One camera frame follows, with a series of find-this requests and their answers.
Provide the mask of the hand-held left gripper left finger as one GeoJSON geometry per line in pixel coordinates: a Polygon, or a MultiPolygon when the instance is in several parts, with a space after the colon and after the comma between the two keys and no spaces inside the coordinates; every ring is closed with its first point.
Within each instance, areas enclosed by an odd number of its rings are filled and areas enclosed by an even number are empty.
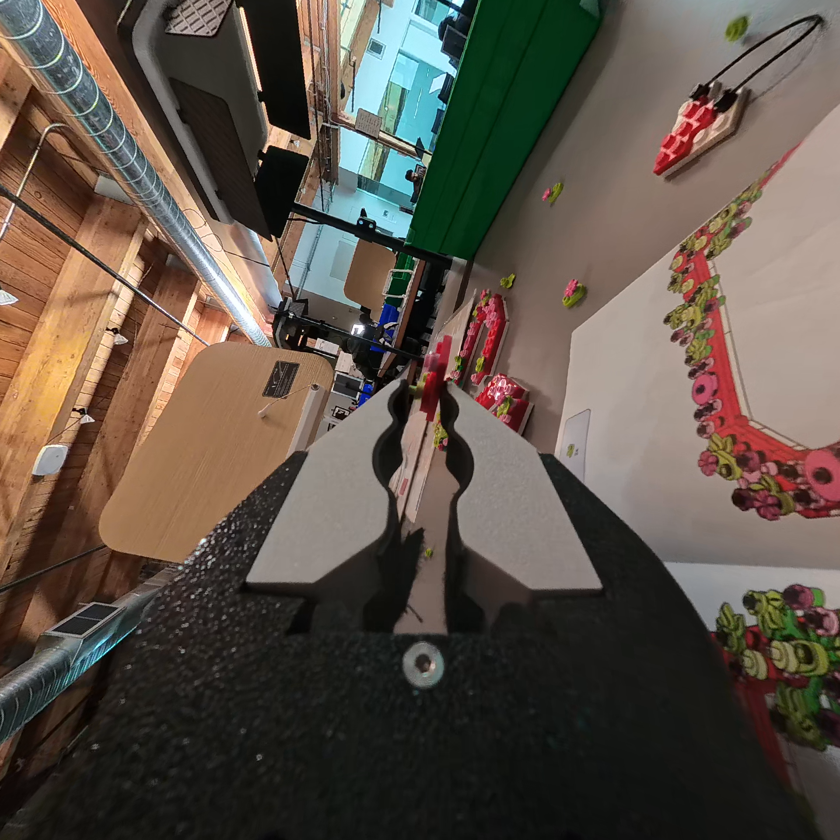
{"type": "Polygon", "coordinates": [[[370,599],[398,537],[392,476],[412,397],[397,380],[310,446],[245,578],[247,590],[370,599]]]}

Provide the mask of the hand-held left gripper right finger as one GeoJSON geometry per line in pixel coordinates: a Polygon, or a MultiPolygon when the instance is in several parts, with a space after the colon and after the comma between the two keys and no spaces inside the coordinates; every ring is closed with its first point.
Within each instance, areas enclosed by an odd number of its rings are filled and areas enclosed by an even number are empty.
{"type": "Polygon", "coordinates": [[[446,615],[602,593],[603,585],[538,450],[459,388],[439,398],[448,513],[446,615]]]}

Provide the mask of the red lego brick with flowers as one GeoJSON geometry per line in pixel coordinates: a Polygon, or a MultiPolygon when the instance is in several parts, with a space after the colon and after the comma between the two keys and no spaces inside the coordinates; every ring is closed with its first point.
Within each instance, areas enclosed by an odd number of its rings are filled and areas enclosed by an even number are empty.
{"type": "Polygon", "coordinates": [[[439,401],[448,380],[450,362],[454,358],[453,339],[445,334],[430,350],[423,361],[418,383],[413,387],[415,399],[419,400],[421,417],[432,425],[433,444],[437,451],[445,452],[448,447],[448,433],[440,419],[439,401]]]}

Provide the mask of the red corner lego with string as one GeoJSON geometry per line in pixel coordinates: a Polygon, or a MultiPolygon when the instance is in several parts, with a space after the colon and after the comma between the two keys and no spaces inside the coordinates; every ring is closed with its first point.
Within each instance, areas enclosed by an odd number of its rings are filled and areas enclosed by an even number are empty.
{"type": "Polygon", "coordinates": [[[808,14],[753,40],[708,80],[698,83],[677,111],[662,139],[653,174],[669,179],[739,131],[753,96],[751,85],[826,27],[821,14],[808,14]]]}

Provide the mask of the lego instruction booklet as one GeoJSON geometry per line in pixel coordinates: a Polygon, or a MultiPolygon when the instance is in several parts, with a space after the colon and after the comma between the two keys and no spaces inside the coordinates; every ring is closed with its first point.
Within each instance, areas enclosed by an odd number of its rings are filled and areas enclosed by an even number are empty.
{"type": "Polygon", "coordinates": [[[838,838],[838,109],[573,334],[555,455],[665,562],[838,838]]]}

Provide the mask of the clear bag with paper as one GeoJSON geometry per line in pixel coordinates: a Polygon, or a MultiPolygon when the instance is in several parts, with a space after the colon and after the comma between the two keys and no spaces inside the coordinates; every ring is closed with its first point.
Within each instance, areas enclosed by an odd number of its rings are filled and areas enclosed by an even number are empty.
{"type": "MultiPolygon", "coordinates": [[[[438,352],[441,344],[446,361],[443,373],[437,377],[438,385],[456,378],[458,359],[462,356],[462,345],[475,305],[476,296],[469,296],[435,333],[433,354],[438,352]]],[[[400,518],[408,518],[411,522],[417,519],[433,451],[446,439],[446,432],[440,424],[439,402],[431,409],[423,399],[416,400],[402,433],[402,463],[390,481],[400,518]]]]}

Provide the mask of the light wooden table board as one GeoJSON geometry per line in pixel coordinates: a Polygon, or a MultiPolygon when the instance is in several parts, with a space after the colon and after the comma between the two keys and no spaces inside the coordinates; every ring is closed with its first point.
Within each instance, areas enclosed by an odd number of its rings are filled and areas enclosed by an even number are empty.
{"type": "Polygon", "coordinates": [[[314,441],[333,377],[315,353],[233,342],[202,350],[104,508],[101,541],[115,552],[183,562],[314,441]]]}

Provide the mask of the small grid panel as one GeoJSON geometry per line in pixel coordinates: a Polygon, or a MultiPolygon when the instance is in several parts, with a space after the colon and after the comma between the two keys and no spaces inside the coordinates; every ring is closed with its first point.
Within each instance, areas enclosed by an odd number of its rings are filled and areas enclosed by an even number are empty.
{"type": "Polygon", "coordinates": [[[116,604],[92,602],[46,630],[43,635],[49,637],[87,637],[98,627],[111,621],[122,610],[123,607],[116,604]]]}

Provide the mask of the black metal pole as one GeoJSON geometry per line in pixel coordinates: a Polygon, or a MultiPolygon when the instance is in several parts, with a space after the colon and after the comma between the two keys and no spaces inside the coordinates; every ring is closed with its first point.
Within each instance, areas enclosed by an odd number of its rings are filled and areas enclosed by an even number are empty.
{"type": "Polygon", "coordinates": [[[397,254],[409,255],[426,263],[436,264],[446,270],[451,269],[454,264],[454,258],[450,255],[441,254],[426,248],[420,248],[418,246],[408,244],[404,238],[384,233],[377,227],[374,219],[366,215],[360,215],[359,218],[352,223],[351,221],[333,216],[324,211],[319,211],[313,206],[307,206],[294,202],[291,205],[287,221],[290,223],[301,220],[338,229],[339,231],[354,236],[364,242],[384,247],[397,254]]]}

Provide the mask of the black hanging panel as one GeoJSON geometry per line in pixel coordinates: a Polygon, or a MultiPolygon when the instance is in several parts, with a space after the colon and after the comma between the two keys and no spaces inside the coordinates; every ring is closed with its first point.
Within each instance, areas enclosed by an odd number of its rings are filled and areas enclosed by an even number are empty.
{"type": "Polygon", "coordinates": [[[270,126],[310,140],[308,84],[295,1],[239,1],[270,126]]]}

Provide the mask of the white hanging ceiling panel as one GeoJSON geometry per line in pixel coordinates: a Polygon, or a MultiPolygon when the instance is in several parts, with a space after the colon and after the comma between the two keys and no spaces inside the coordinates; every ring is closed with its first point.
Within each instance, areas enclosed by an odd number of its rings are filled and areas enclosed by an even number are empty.
{"type": "Polygon", "coordinates": [[[208,215],[268,237],[255,178],[269,125],[235,3],[131,2],[118,33],[208,215]]]}

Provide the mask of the small lego heart frame segment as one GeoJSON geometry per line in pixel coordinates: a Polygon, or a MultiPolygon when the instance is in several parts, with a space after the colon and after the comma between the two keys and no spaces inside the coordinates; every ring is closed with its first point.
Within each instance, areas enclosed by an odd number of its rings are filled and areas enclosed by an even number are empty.
{"type": "Polygon", "coordinates": [[[518,381],[503,373],[486,375],[475,400],[511,431],[523,435],[532,413],[532,403],[529,390],[518,381]]]}

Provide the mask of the silver ventilation duct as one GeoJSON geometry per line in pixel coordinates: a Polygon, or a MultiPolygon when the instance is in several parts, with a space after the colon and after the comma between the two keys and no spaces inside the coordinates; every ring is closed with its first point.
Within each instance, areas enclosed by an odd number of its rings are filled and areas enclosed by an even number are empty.
{"type": "Polygon", "coordinates": [[[1,678],[1,742],[9,740],[49,703],[108,655],[140,624],[165,578],[144,581],[113,604],[120,614],[87,637],[41,634],[33,655],[1,678]]]}
{"type": "Polygon", "coordinates": [[[100,154],[129,199],[145,211],[181,262],[223,305],[246,338],[271,342],[199,237],[68,37],[39,1],[1,2],[2,42],[36,87],[100,154]]]}

